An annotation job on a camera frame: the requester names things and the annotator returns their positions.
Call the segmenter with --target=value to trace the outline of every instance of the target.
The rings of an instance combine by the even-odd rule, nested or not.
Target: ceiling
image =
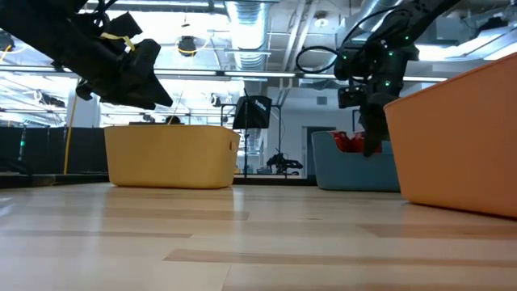
[[[145,0],[132,1],[135,3],[144,3]],[[267,53],[266,71],[285,71],[283,66],[285,63],[285,51],[288,47],[290,35],[293,27],[293,20],[296,20],[296,9],[299,5],[298,0],[281,0],[278,3],[271,4],[271,8],[267,17],[267,34],[266,44],[263,51]],[[310,14],[309,4],[305,7],[304,17],[300,24],[300,30],[295,39],[295,43],[302,41],[304,46],[325,45],[334,48],[341,40],[339,36],[347,30],[355,22],[355,15],[361,9],[361,0],[320,0],[316,2],[317,15],[323,15],[325,26],[315,25],[315,18]],[[219,14],[202,14],[202,13],[183,13],[170,12],[160,8],[159,11],[150,11],[149,7],[145,9],[139,8],[138,4],[134,4],[131,11],[132,16],[139,23],[144,33],[136,36],[134,42],[143,40],[144,38],[155,39],[162,45],[162,51],[158,57],[156,68],[161,69],[181,69],[181,70],[238,70],[235,62],[235,52],[232,40],[236,36],[229,21],[228,16]],[[125,11],[109,11],[111,18],[124,13]],[[458,40],[464,43],[469,40],[474,32],[474,26],[477,27],[483,23],[483,19],[496,15],[504,15],[511,21],[516,21],[515,8],[509,7],[509,1],[504,0],[465,0],[458,4],[455,9],[446,13],[442,19],[439,19],[433,31],[436,32],[435,38]],[[183,28],[185,23],[190,24],[188,28]],[[302,28],[307,23],[307,34]],[[203,47],[195,57],[183,57],[179,54],[176,42],[183,35],[196,36],[196,44]],[[499,49],[517,42],[517,33],[514,27],[507,29],[497,35],[497,39],[488,39],[486,43],[489,45],[481,45],[485,51],[476,55],[470,53],[468,56],[460,53],[458,57],[449,57],[448,60],[431,60],[411,62],[408,65],[406,75],[419,77],[445,77],[449,78],[457,74],[461,74],[467,70],[485,64],[483,60],[487,55],[497,52]],[[49,65],[51,60],[45,55],[38,53],[30,46],[16,41],[16,50],[23,50],[21,53],[7,54],[3,63],[0,65]],[[426,53],[430,59],[437,55],[437,49],[431,47]],[[301,58],[301,64],[304,67],[318,67],[324,65],[334,56],[329,53],[311,52],[306,53]],[[16,120],[38,120],[43,124],[55,124],[58,120],[64,119],[64,112],[61,109],[53,108],[45,104],[41,104],[34,97],[34,91],[42,90],[43,92],[61,99],[68,103],[70,92],[73,91],[76,79],[70,77],[56,76],[27,76],[0,72],[0,108],[4,109],[23,109],[23,110],[54,110],[53,113],[27,113],[16,114]],[[269,90],[275,101],[280,95],[278,89],[279,83],[277,79],[260,79],[263,88],[276,88]],[[194,113],[201,116],[205,114],[207,123],[216,123],[217,118],[214,117],[221,111],[210,104],[210,97],[220,97],[223,103],[235,102],[238,96],[242,95],[244,82],[241,79],[225,79],[222,81],[214,81],[212,79],[186,80],[184,78],[164,79],[161,80],[162,85],[172,96],[175,104],[172,108],[158,107],[155,114],[157,118],[162,113],[163,116],[171,112],[178,114]],[[336,110],[337,102],[335,100],[336,89],[332,86],[323,91],[316,91],[310,86],[301,87],[298,82],[292,84],[292,89],[288,92],[284,103],[285,110]],[[315,106],[316,98],[327,96],[327,105]],[[106,123],[125,123],[129,120],[141,120],[141,116],[134,114],[141,112],[139,109],[129,107],[116,107],[109,104],[102,104],[103,112],[118,112],[118,117],[106,117]],[[6,113],[0,115],[0,119],[6,119]]]

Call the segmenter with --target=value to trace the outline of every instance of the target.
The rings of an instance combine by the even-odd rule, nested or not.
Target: red object
[[[362,153],[364,152],[364,133],[356,133],[351,139],[352,152]],[[379,146],[374,153],[381,153],[382,146]]]
[[[351,153],[354,151],[354,147],[350,138],[348,138],[347,133],[345,132],[330,132],[332,137],[336,141],[336,146],[343,153]]]

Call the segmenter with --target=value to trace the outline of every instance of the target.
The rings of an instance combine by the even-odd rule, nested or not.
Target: black robotic arm
[[[142,33],[129,13],[107,17],[115,1],[99,0],[96,11],[79,14],[87,0],[0,0],[0,28],[52,58],[57,70],[64,66],[82,77],[76,92],[83,99],[95,93],[144,109],[172,105],[153,70],[160,45],[143,40],[125,52],[124,40],[113,37]]]
[[[383,107],[399,98],[407,62],[418,60],[414,42],[438,16],[459,1],[404,2],[390,9],[392,11],[365,43],[343,41],[334,75],[339,80],[348,80],[349,86],[338,92],[339,107],[360,106],[365,156],[370,156],[381,141],[389,139]]]

